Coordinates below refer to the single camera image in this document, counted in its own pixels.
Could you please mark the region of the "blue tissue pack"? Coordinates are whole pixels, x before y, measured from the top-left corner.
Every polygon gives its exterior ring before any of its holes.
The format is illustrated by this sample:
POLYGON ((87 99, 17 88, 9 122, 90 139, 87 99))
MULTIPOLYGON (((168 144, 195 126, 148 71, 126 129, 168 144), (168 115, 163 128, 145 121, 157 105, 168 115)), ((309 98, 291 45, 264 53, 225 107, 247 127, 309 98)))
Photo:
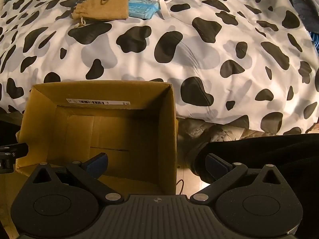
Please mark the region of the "blue tissue pack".
POLYGON ((150 20, 160 10, 155 0, 129 0, 129 17, 150 20))

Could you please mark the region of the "cow print blanket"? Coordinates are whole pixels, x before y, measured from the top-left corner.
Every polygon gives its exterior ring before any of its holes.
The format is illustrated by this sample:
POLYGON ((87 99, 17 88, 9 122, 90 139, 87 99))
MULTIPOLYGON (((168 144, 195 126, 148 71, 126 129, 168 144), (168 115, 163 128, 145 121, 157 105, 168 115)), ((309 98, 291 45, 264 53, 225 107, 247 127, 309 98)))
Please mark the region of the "cow print blanket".
POLYGON ((1 112, 31 87, 72 80, 173 85, 181 118, 272 134, 318 121, 318 55, 290 0, 170 0, 170 17, 76 26, 84 0, 5 0, 1 112))

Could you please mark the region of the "brown cardboard box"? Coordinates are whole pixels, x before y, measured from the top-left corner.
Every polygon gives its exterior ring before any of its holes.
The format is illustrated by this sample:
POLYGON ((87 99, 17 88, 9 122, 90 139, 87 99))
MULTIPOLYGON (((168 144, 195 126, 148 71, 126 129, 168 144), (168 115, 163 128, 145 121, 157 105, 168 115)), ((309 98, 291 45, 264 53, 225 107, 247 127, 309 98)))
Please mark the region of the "brown cardboard box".
POLYGON ((100 180, 122 195, 176 192, 177 131, 172 85, 71 81, 33 86, 19 136, 29 147, 16 171, 108 156, 100 180))

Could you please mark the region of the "tan burlap drawstring pouch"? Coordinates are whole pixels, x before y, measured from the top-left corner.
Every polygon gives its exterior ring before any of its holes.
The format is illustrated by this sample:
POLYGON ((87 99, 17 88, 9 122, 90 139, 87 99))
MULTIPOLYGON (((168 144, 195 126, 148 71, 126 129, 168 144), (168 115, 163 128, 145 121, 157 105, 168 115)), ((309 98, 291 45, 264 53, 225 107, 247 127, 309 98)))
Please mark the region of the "tan burlap drawstring pouch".
POLYGON ((71 13, 75 21, 113 21, 129 17, 129 0, 85 0, 71 13))

